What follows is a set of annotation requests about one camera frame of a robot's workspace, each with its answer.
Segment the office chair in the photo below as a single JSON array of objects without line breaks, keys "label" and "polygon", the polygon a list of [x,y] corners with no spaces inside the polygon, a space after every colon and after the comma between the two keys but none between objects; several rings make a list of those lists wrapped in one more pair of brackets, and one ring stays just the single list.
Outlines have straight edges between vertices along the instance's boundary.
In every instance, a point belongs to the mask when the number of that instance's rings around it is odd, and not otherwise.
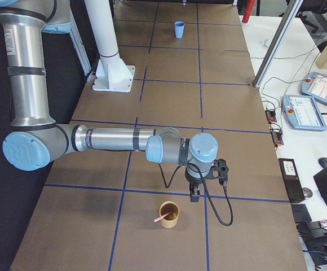
[{"label": "office chair", "polygon": [[301,19],[303,24],[306,24],[309,27],[313,27],[314,29],[312,30],[312,32],[316,33],[319,27],[306,19],[307,15],[303,15],[303,12],[305,11],[311,11],[315,14],[327,13],[327,0],[304,0],[296,15],[297,18]]}]

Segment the black floor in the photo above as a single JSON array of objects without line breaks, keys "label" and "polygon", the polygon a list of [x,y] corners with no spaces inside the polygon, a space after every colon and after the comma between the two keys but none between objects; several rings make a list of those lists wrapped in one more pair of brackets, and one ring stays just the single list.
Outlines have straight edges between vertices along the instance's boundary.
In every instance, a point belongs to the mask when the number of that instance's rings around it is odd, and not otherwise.
[{"label": "black floor", "polygon": [[[87,48],[93,48],[87,53],[90,60],[94,60],[95,44],[83,1],[72,1],[71,6],[82,39]],[[58,123],[68,123],[85,77],[68,34],[44,34],[42,39],[50,113]],[[9,270],[51,168],[50,164],[34,172],[24,172],[9,165],[4,158],[2,141],[10,132],[10,91],[5,40],[0,26],[0,270]]]}]

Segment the brown cup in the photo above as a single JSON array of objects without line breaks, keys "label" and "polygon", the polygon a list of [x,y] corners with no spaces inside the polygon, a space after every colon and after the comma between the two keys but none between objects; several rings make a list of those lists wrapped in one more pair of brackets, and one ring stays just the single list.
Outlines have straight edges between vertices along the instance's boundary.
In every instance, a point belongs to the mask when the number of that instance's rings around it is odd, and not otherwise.
[{"label": "brown cup", "polygon": [[172,228],[176,225],[177,220],[179,219],[180,209],[174,202],[164,202],[161,204],[158,215],[162,216],[166,213],[170,213],[168,216],[160,220],[161,225],[165,228]]}]

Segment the spoon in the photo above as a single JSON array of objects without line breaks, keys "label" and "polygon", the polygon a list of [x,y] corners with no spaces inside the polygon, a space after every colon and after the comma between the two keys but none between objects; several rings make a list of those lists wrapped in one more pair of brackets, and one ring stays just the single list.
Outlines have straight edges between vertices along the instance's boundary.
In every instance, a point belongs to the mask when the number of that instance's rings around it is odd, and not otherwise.
[{"label": "spoon", "polygon": [[160,216],[160,217],[154,219],[153,222],[160,221],[161,219],[163,219],[164,217],[168,216],[168,215],[171,214],[171,213],[172,213],[172,212],[166,213],[166,214],[164,214],[164,215],[162,215],[162,216]]}]

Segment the blue joint cap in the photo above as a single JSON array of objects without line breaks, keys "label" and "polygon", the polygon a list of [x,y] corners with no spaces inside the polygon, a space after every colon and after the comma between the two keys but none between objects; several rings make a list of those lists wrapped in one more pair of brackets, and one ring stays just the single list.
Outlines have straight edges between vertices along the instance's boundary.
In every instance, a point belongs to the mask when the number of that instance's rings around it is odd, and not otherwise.
[{"label": "blue joint cap", "polygon": [[0,0],[0,7],[8,7],[17,3],[19,0]]},{"label": "blue joint cap", "polygon": [[67,34],[71,31],[71,22],[64,24],[47,24],[43,29],[43,33],[48,34]]},{"label": "blue joint cap", "polygon": [[23,171],[34,171],[45,167],[51,159],[46,145],[26,132],[9,134],[2,144],[3,153],[12,165]]},{"label": "blue joint cap", "polygon": [[195,134],[189,143],[193,157],[203,163],[211,163],[218,154],[218,142],[211,134]]},{"label": "blue joint cap", "polygon": [[161,163],[164,157],[164,145],[159,135],[152,135],[146,143],[146,159],[150,162]]}]

